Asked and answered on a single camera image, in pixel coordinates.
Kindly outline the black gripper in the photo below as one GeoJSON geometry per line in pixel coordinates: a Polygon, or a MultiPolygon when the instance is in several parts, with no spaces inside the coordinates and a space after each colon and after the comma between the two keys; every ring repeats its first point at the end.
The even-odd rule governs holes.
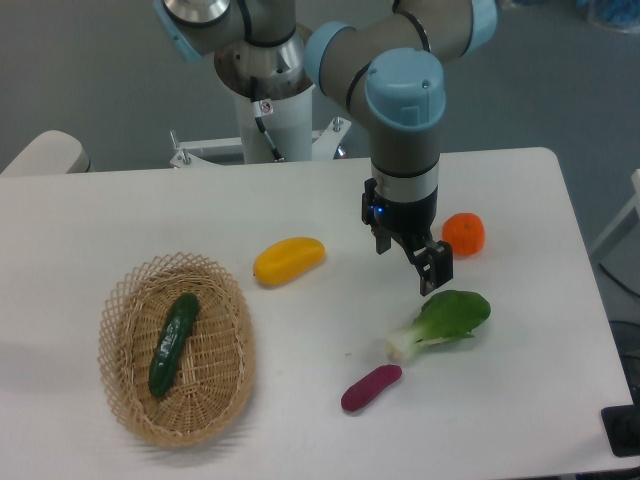
{"type": "Polygon", "coordinates": [[[362,221],[371,229],[376,252],[384,254],[396,241],[419,275],[420,294],[427,296],[453,278],[452,248],[434,240],[431,233],[438,189],[421,200],[395,202],[379,195],[376,187],[377,182],[369,178],[362,194],[362,221]]]}

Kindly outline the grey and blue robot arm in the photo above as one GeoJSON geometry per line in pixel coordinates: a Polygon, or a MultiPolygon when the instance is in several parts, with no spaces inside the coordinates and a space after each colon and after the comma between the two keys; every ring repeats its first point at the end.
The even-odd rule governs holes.
{"type": "Polygon", "coordinates": [[[429,294],[453,276],[451,247],[431,233],[446,107],[443,65],[488,42],[491,1],[395,1],[364,29],[301,25],[292,1],[157,1],[167,36],[188,60],[211,56],[233,96],[248,164],[306,161],[311,94],[340,105],[369,136],[371,176],[362,220],[378,253],[403,248],[429,294]]]}

